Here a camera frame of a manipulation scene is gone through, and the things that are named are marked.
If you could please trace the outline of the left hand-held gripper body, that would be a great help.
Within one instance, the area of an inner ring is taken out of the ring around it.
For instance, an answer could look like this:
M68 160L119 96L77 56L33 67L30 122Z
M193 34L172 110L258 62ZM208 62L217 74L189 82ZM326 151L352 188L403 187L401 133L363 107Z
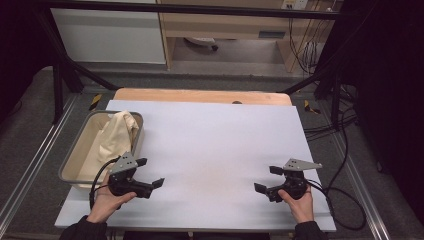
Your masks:
M138 168L136 158L125 152L109 171L109 190L115 196L135 192L139 198L148 199L154 188L152 184L136 181L133 176Z

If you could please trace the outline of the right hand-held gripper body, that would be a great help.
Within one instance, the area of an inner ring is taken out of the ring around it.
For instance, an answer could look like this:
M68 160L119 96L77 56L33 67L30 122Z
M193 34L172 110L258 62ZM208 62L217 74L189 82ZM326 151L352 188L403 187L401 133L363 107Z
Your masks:
M281 202L282 198L279 196L278 191L283 189L289 193L294 199L300 199L307 190L307 180L304 176L306 170L319 169L322 165L309 161L291 158L286 164L281 167L284 174L280 176L285 177L285 182L282 185L267 188L266 196L270 202Z

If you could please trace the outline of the cream cloth garment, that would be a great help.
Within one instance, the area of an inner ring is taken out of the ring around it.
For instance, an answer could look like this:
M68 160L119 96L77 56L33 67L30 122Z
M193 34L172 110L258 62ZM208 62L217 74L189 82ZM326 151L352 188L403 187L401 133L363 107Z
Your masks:
M143 118L128 111L116 113L96 112L90 117L89 129L94 130L91 145L79 172L79 178L92 181L100 167L137 145L137 137L143 127Z

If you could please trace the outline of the person's right hand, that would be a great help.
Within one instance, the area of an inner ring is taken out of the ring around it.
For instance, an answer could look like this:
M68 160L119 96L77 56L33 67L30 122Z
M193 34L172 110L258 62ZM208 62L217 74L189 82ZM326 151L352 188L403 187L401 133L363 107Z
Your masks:
M314 220L313 196L310 186L307 187L306 192L300 199L292 198L289 193L283 189L279 190L278 194L283 201L288 204L292 216L298 224Z

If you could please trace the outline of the person's left hand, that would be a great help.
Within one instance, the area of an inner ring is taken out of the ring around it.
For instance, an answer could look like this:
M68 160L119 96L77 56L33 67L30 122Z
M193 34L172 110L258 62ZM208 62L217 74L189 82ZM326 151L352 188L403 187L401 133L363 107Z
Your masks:
M105 223L108 218L123 204L136 197L135 192L122 196L113 195L108 188L109 175L102 181L101 188L97 191L94 205L86 220L91 223Z

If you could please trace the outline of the yellow black floor tape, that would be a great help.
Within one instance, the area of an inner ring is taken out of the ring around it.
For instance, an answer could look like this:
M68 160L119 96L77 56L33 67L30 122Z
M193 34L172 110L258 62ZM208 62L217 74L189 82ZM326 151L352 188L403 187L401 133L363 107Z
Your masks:
M92 99L92 102L89 107L89 111L95 111L98 103L100 102L102 94L96 94Z
M321 111L317 108L313 108L308 100L304 100L304 110L314 114L321 114Z

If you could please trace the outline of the black curtain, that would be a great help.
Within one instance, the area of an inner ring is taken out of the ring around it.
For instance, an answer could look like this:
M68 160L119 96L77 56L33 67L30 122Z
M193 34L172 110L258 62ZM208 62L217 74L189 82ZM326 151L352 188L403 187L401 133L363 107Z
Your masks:
M345 79L378 160L424 224L424 0L344 0L357 31Z
M0 0L0 124L52 62L33 0Z

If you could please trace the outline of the white cabinet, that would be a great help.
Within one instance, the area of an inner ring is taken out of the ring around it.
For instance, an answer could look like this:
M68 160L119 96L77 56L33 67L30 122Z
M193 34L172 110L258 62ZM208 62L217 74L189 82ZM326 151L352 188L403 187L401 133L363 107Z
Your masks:
M75 61L166 62L157 13L52 9L52 14Z

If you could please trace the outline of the white chair base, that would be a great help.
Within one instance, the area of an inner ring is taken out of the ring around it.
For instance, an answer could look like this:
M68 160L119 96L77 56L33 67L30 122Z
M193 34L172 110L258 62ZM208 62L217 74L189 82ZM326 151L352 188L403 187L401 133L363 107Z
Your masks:
M213 38L186 37L185 40L198 46L207 47L212 51L217 51L219 49L218 45L216 44L216 41Z

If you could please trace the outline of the light wooden desk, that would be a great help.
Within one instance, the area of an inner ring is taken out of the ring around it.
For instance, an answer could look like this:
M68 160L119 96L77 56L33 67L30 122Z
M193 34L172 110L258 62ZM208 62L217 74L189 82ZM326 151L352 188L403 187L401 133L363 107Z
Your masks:
M156 0L159 4L228 6L247 8L282 9L283 0ZM304 10L336 11L333 0L308 0ZM325 20L322 26L312 19L260 18L213 15L159 15L163 38L216 38L274 40L288 72L299 68L296 57L308 42L326 41L333 22Z

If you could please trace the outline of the aluminium floor rail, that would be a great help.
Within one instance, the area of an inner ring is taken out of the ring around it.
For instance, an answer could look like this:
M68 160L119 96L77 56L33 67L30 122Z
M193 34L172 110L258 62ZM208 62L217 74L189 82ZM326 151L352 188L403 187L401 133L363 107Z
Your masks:
M78 94L71 94L63 107L63 115L53 124L46 137L43 139L40 147L32 157L18 184L14 188L12 194L6 201L4 207L0 210L0 236L4 235L25 196L31 188L36 176L38 175L42 165L54 146L59 134L66 124L74 106L78 99Z
M390 240L390 234L382 220L377 207L368 191L365 182L362 180L353 159L348 153L348 143L344 139L343 134L337 132L333 135L333 141L341 155L342 160L345 162L344 169L349 177L352 188L362 204L365 215L367 218L368 226L374 236L375 240Z

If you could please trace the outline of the black metal frame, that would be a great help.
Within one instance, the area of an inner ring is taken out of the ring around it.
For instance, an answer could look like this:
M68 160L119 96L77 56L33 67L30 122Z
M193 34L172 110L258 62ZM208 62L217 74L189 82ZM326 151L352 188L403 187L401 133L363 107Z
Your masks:
M47 42L53 52L55 63L54 93L55 93L55 118L57 122L62 110L62 82L64 79L72 92L81 92L84 87L77 75L81 73L107 90L116 91L119 86L107 82L85 67L72 60L60 39L60 34L53 29L54 21L49 21L47 14L51 8L72 10L97 10L117 12L148 12L184 15L213 15L213 16L237 16L237 17L260 17L260 18L287 18L287 19L319 19L338 20L346 17L340 12L307 11L307 10L278 10L266 8L246 8L228 6L204 6L204 5L181 5L181 4L155 4L155 3L130 3L130 2L106 2L86 0L36 0L32 12L36 22L47 37Z

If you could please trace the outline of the wall power outlet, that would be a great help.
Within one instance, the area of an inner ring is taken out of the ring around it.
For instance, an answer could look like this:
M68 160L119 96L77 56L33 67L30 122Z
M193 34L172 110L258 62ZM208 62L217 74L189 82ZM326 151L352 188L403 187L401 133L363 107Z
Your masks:
M304 10L308 0L283 0L281 8L289 10Z

